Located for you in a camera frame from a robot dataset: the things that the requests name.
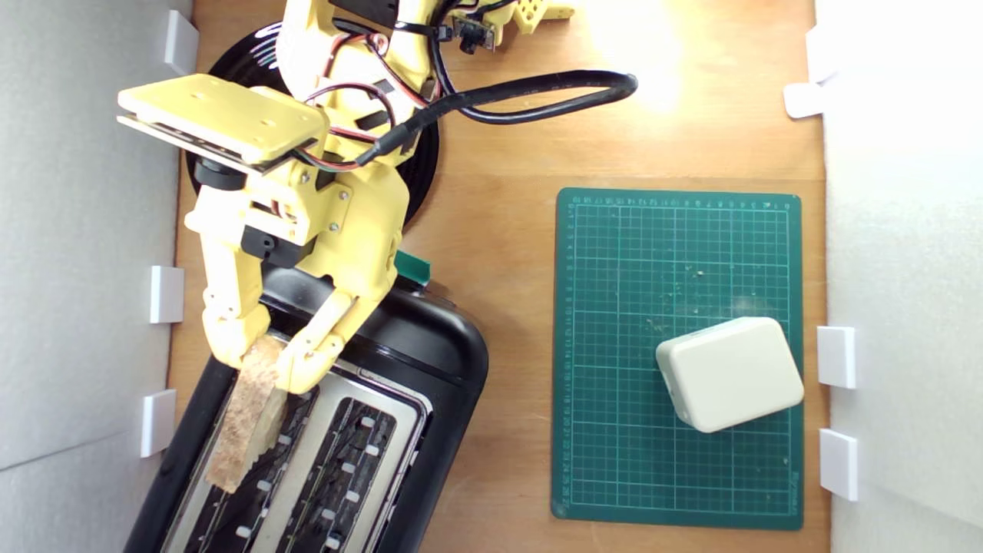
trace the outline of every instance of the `white box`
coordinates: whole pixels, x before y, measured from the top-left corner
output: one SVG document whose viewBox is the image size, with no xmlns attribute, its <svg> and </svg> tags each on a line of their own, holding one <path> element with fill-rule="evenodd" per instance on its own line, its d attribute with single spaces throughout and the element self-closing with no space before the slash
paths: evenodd
<svg viewBox="0 0 983 553">
<path fill-rule="evenodd" d="M 676 414 L 717 432 L 799 404 L 804 390 L 781 325 L 741 317 L 665 341 L 656 360 Z"/>
<path fill-rule="evenodd" d="M 181 76 L 195 73 L 198 63 L 198 42 L 199 34 L 195 26 L 184 19 L 181 12 L 171 10 L 167 15 L 164 63 Z"/>
</svg>

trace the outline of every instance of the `robotic arm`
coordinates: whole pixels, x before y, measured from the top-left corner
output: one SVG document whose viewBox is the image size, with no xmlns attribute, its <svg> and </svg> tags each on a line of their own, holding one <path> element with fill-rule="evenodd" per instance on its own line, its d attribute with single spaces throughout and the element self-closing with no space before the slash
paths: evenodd
<svg viewBox="0 0 983 553">
<path fill-rule="evenodd" d="M 632 94 L 633 77 L 578 71 L 457 92 L 439 40 L 494 48 L 508 21 L 529 32 L 572 15 L 549 0 L 401 0 L 391 36 L 350 33 L 324 0 L 288 0 L 276 43 L 290 95 L 191 75 L 122 91 L 121 122 L 201 156 L 185 224 L 202 241 L 202 313 L 214 356 L 234 368 L 269 330 L 260 263 L 330 276 L 334 291 L 277 361 L 276 387 L 302 394 L 388 293 L 408 193 L 396 166 L 418 131 L 461 110 L 495 124 L 568 113 Z M 452 31 L 442 24 L 452 17 Z M 577 87 L 601 92 L 515 114 L 474 106 Z"/>
</svg>

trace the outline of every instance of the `grid lines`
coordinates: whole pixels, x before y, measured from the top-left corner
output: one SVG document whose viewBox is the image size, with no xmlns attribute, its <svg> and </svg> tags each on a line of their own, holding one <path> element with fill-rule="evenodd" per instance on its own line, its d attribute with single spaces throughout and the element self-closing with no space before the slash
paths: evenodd
<svg viewBox="0 0 983 553">
<path fill-rule="evenodd" d="M 801 407 L 702 434 L 655 363 L 666 339 L 752 315 L 781 323 L 801 369 L 799 210 L 779 195 L 560 194 L 558 516 L 801 526 Z"/>
</svg>

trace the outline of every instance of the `wooden surface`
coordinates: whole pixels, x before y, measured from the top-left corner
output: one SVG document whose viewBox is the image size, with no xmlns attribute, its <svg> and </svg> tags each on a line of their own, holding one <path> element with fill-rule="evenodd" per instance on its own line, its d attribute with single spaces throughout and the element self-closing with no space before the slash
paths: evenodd
<svg viewBox="0 0 983 553">
<path fill-rule="evenodd" d="M 197 0 L 206 70 L 283 0 Z M 438 177 L 403 248 L 478 325 L 491 371 L 428 530 L 425 552 L 828 552 L 819 486 L 814 328 L 825 322 L 824 169 L 818 120 L 790 121 L 781 88 L 806 77 L 811 0 L 581 0 L 571 22 L 509 36 L 473 57 L 448 45 L 459 88 L 577 68 L 638 76 L 621 103 L 516 127 L 453 114 Z M 554 207 L 564 186 L 770 191 L 802 198 L 806 345 L 805 526 L 768 532 L 558 521 L 549 513 Z M 181 214 L 192 207 L 182 187 Z M 179 224 L 187 322 L 174 333 L 179 409 L 207 357 L 197 237 Z"/>
</svg>

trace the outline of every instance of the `black wire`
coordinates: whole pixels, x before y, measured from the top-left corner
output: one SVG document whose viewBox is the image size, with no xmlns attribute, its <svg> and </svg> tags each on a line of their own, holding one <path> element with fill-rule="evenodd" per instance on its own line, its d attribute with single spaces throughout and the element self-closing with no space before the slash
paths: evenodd
<svg viewBox="0 0 983 553">
<path fill-rule="evenodd" d="M 328 132 L 328 134 L 330 134 L 332 136 L 346 138 L 346 139 L 358 141 L 358 142 L 361 142 L 361 143 L 364 143 L 364 144 L 372 144 L 372 143 L 374 143 L 376 141 L 375 139 L 370 139 L 370 138 L 367 138 L 367 137 L 360 137 L 360 136 L 355 135 L 355 134 L 349 134 L 349 133 L 346 133 L 344 130 L 340 130 L 340 129 L 330 128 L 330 129 L 327 130 L 327 132 Z"/>
<path fill-rule="evenodd" d="M 544 117 L 554 117 L 564 113 L 570 113 L 585 107 L 601 105 L 622 99 L 637 87 L 637 80 L 631 75 L 624 75 L 610 71 L 566 71 L 563 73 L 553 73 L 550 75 L 540 75 L 538 77 L 527 77 L 507 83 L 499 83 L 490 87 L 474 89 L 471 91 L 455 92 L 444 96 L 424 109 L 416 112 L 406 121 L 396 125 L 392 130 L 385 133 L 372 145 L 371 148 L 359 155 L 355 162 L 365 165 L 380 155 L 386 155 L 401 145 L 409 141 L 413 136 L 427 125 L 434 123 L 437 119 L 454 110 L 462 111 L 475 105 L 482 105 L 510 99 L 518 96 L 536 94 L 540 92 L 562 91 L 566 89 L 579 89 L 585 87 L 604 88 L 603 91 L 594 92 L 573 101 L 558 102 L 547 106 Z M 512 114 L 505 114 L 509 117 L 523 117 L 525 114 L 537 110 L 516 111 Z"/>
<path fill-rule="evenodd" d="M 368 37 L 366 37 L 365 44 L 366 44 L 366 47 L 373 54 L 376 55 L 376 58 L 378 58 L 378 61 L 381 62 L 382 67 L 385 69 L 386 73 L 388 73 L 389 74 L 389 77 L 392 77 L 392 79 L 394 81 L 396 81 L 396 84 L 399 85 L 399 87 L 402 89 L 403 92 L 405 92 L 407 95 L 410 95 L 414 101 L 418 101 L 418 102 L 421 102 L 421 103 L 426 103 L 427 102 L 427 100 L 425 98 L 423 98 L 418 92 L 414 91 L 413 88 L 410 87 L 406 83 L 406 81 L 403 80 L 402 77 L 400 77 L 399 75 L 396 74 L 395 71 L 393 71 L 392 67 L 389 66 L 389 62 L 385 61 L 385 56 L 382 55 L 382 52 L 379 52 L 378 51 L 378 48 L 376 48 L 376 45 L 372 42 L 371 39 L 369 39 Z"/>
<path fill-rule="evenodd" d="M 481 18 L 484 17 L 486 13 L 499 10 L 501 8 L 504 8 L 505 6 L 508 6 L 509 4 L 514 4 L 514 3 L 515 0 L 498 0 L 498 2 L 486 4 L 481 8 L 478 8 L 477 10 L 475 10 L 473 14 L 469 14 L 468 17 L 480 21 Z"/>
<path fill-rule="evenodd" d="M 442 25 L 444 18 L 447 17 L 447 14 L 457 5 L 457 3 L 458 0 L 443 0 L 431 17 L 431 26 L 436 28 Z M 440 53 L 440 42 L 438 40 L 430 40 L 430 57 L 431 63 L 434 66 L 434 73 L 436 74 L 437 80 L 440 82 L 440 88 L 443 90 L 443 93 L 446 94 L 447 97 L 457 95 L 458 92 L 454 88 L 453 83 L 450 82 L 450 77 L 447 75 L 447 68 L 443 63 L 443 56 Z M 474 107 L 475 105 L 480 105 L 482 103 L 491 103 L 516 96 L 585 87 L 607 87 L 607 90 L 570 98 L 541 107 L 524 109 L 521 111 L 494 112 L 485 111 Z M 563 73 L 554 73 L 551 75 L 542 75 L 540 77 L 520 79 L 510 83 L 492 85 L 491 87 L 485 87 L 484 89 L 478 89 L 476 91 L 464 92 L 464 94 L 466 94 L 465 97 L 468 97 L 468 99 L 463 101 L 458 99 L 453 103 L 460 104 L 460 107 L 455 107 L 454 109 L 457 109 L 465 116 L 480 123 L 487 123 L 490 125 L 515 125 L 519 123 L 529 123 L 532 121 L 549 119 L 558 115 L 564 115 L 574 111 L 580 111 L 582 109 L 618 101 L 629 97 L 635 93 L 637 89 L 638 80 L 635 79 L 633 75 L 615 73 L 613 71 L 567 71 Z M 484 91 L 488 91 L 488 94 L 496 96 L 496 99 L 474 101 L 474 94 L 476 92 Z M 420 111 L 417 113 L 417 115 L 423 115 L 425 111 L 427 110 L 425 109 Z M 395 129 L 389 131 L 389 133 L 395 133 L 401 126 L 402 125 L 398 125 Z"/>
<path fill-rule="evenodd" d="M 389 101 L 389 98 L 386 97 L 384 92 L 380 91 L 379 89 L 371 85 L 366 85 L 363 83 L 338 83 L 335 85 L 329 85 L 327 87 L 324 87 L 323 89 L 316 90 L 313 94 L 308 96 L 306 101 L 311 101 L 315 98 L 327 94 L 328 92 L 340 91 L 345 89 L 365 92 L 371 97 L 380 101 L 382 103 L 382 107 L 385 108 L 385 116 L 389 120 L 389 129 L 391 130 L 393 126 L 396 124 L 396 115 L 392 109 L 392 103 Z"/>
</svg>

